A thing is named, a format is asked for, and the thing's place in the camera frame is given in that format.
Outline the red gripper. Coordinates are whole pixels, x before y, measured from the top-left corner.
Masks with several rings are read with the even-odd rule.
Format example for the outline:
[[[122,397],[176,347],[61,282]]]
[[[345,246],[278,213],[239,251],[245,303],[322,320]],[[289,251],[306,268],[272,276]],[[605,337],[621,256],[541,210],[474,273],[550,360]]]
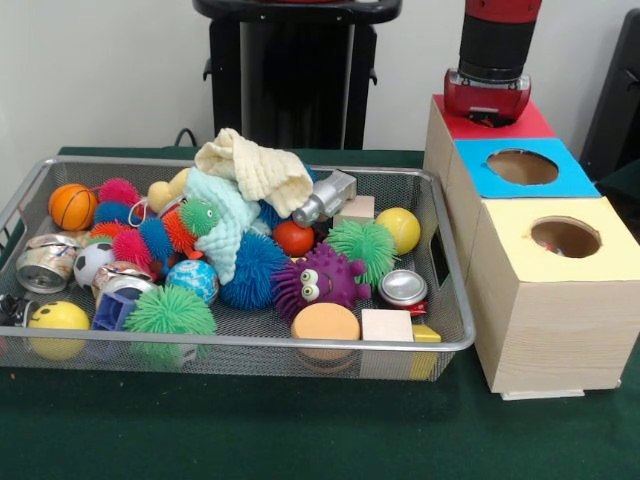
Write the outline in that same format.
[[[455,116],[472,119],[517,121],[528,105],[531,79],[484,83],[449,69],[444,77],[444,106]]]

